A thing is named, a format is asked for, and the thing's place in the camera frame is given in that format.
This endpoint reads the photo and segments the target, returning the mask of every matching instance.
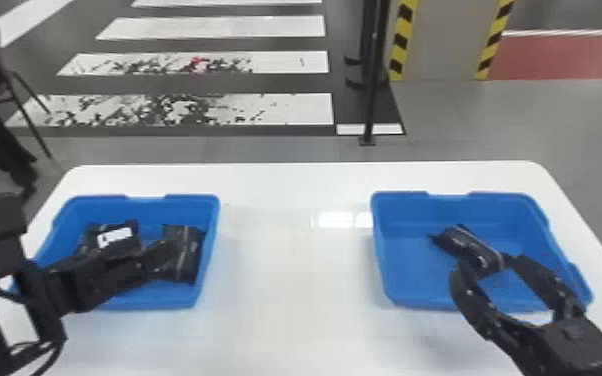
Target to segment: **white floor marking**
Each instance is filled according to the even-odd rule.
[[[0,16],[0,47],[15,40],[56,14],[74,0],[26,0]]]
[[[212,7],[248,5],[321,4],[322,0],[135,0],[133,7]]]
[[[326,51],[78,54],[59,76],[328,73]]]
[[[47,115],[33,100],[24,108],[46,127],[239,127],[334,123],[331,94],[43,95]],[[25,127],[17,111],[9,127]]]
[[[96,37],[109,39],[198,39],[324,37],[324,17],[141,17],[117,18]]]
[[[593,37],[602,36],[602,29],[535,29],[535,30],[506,30],[505,37]]]
[[[336,134],[339,136],[358,136],[364,134],[364,124],[337,124]],[[404,134],[404,129],[399,123],[382,123],[373,125],[373,134],[397,135]]]

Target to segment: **yellow and black striped post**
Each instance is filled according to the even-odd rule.
[[[481,59],[478,61],[478,69],[475,76],[477,80],[488,78],[490,65],[497,54],[499,41],[502,39],[502,32],[506,29],[506,23],[509,20],[514,3],[515,0],[499,0],[497,4],[497,12],[490,25],[488,41],[485,44],[485,48],[483,48],[483,53],[481,53]]]
[[[413,36],[413,21],[418,9],[418,0],[400,0],[397,22],[394,26],[394,45],[390,58],[390,81],[401,81],[408,58],[408,48]]]

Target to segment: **blue plastic bin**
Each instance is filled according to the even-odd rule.
[[[80,196],[58,213],[35,261],[46,266],[75,252],[89,223],[122,223],[136,219],[143,245],[163,237],[163,225],[190,225],[206,232],[194,285],[154,281],[117,295],[100,305],[107,310],[150,310],[193,307],[201,294],[217,230],[219,199],[209,195],[168,195],[161,198]]]
[[[592,301],[588,285],[557,245],[541,208],[527,195],[377,192],[371,198],[371,210],[383,288],[396,305],[457,309],[448,289],[457,259],[432,244],[428,235],[460,223],[491,247],[511,255],[524,254],[556,271],[583,303]],[[512,270],[480,284],[503,311],[547,309]]]

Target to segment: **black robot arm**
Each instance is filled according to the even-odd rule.
[[[449,282],[462,315],[509,355],[523,375],[602,376],[602,331],[555,273],[531,258],[491,249],[461,225],[432,236],[432,241],[459,258]],[[492,303],[478,281],[509,268],[553,311],[552,322],[520,321]]]
[[[38,338],[9,346],[0,329],[0,376],[52,352],[33,373],[41,375],[56,361],[67,340],[61,317],[88,312],[116,294],[163,278],[168,265],[178,259],[176,242],[160,240],[115,258],[86,252],[40,268],[24,255],[19,237],[25,232],[20,199],[0,194],[0,279],[12,276],[16,290],[0,289],[0,297],[25,307]]]

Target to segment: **white label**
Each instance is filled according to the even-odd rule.
[[[98,241],[98,247],[103,249],[110,245],[110,243],[118,242],[123,239],[128,239],[133,236],[133,231],[130,227],[124,227],[117,230],[112,230],[104,234],[98,235],[96,240]]]

